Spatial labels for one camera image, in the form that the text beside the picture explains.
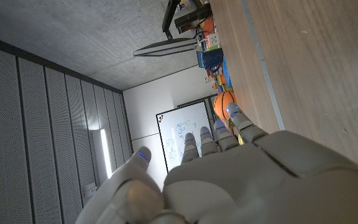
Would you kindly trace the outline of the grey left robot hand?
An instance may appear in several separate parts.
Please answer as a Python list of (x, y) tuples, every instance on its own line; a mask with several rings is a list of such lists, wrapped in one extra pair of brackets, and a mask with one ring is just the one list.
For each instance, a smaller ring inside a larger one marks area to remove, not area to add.
[(358, 223), (358, 165), (289, 131), (266, 133), (234, 103), (185, 137), (181, 164), (162, 188), (147, 174), (147, 147), (106, 180), (78, 223)]

